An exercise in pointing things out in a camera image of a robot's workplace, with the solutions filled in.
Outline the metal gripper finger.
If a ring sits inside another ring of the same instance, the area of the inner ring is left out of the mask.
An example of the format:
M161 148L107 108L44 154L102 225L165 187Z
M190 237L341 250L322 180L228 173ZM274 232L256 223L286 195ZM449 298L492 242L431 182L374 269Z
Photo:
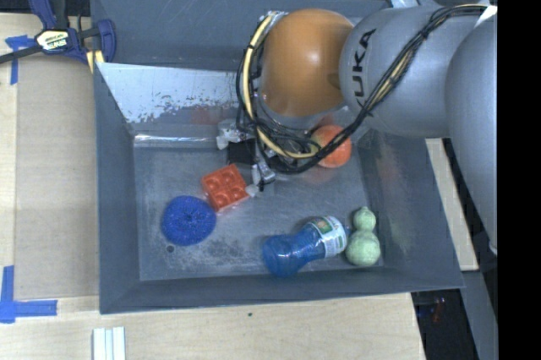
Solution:
M250 197L263 193L276 180L276 173L265 163L255 163L250 167L251 183L246 187Z

